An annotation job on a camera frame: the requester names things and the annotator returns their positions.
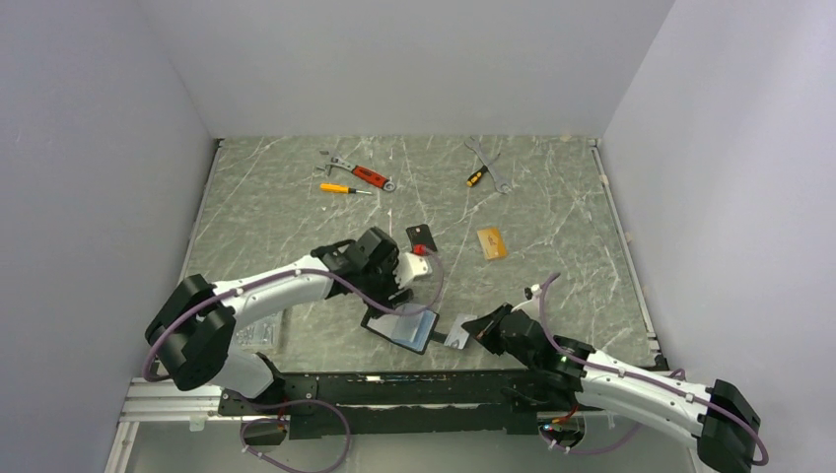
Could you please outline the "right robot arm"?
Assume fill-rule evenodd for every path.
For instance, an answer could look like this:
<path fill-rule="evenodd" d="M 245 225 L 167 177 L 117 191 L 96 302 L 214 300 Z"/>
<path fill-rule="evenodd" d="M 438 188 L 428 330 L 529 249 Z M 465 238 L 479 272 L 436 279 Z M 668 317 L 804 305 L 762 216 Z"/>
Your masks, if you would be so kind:
<path fill-rule="evenodd" d="M 717 472 L 748 472 L 768 461 L 760 417 L 728 381 L 704 385 L 632 367 L 587 343 L 548 335 L 508 304 L 462 328 L 488 352 L 525 366 L 505 390 L 522 408 L 609 411 L 681 441 Z"/>

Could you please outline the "silver VIP credit card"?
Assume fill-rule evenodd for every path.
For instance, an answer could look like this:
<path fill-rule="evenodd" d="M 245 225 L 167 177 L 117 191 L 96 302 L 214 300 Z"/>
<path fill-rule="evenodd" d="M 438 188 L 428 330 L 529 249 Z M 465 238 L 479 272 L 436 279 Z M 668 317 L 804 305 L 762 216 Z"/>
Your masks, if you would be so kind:
<path fill-rule="evenodd" d="M 458 315 L 445 338 L 444 346 L 452 349 L 463 350 L 470 337 L 469 333 L 463 328 L 463 325 L 474 321 L 476 318 L 477 316 L 472 314 Z"/>

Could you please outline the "black leather card holder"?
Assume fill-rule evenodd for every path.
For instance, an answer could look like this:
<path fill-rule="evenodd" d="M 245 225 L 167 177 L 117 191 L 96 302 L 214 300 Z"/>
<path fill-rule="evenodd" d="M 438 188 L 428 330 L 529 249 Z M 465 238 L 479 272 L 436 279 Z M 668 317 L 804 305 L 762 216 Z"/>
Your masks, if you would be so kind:
<path fill-rule="evenodd" d="M 448 335 L 437 330 L 440 316 L 431 309 L 405 315 L 405 312 L 411 312 L 420 307 L 419 304 L 403 304 L 395 310 L 395 314 L 378 315 L 373 315 L 373 311 L 369 308 L 361 321 L 361 326 L 401 349 L 423 355 L 431 342 L 443 344 Z"/>

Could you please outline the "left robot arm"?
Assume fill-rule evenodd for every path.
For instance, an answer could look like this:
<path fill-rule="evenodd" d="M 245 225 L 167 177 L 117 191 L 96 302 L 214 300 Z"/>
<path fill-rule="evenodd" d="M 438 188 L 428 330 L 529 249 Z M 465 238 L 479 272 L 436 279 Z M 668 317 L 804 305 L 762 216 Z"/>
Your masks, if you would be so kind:
<path fill-rule="evenodd" d="M 401 252 L 372 227 L 255 276 L 219 282 L 188 276 L 146 328 L 143 376 L 170 379 L 181 391 L 205 384 L 231 389 L 257 413 L 271 413 L 282 403 L 284 380 L 265 356 L 236 346 L 239 329 L 296 305 L 350 294 L 371 311 L 393 314 L 411 285 L 433 271 L 429 255 Z"/>

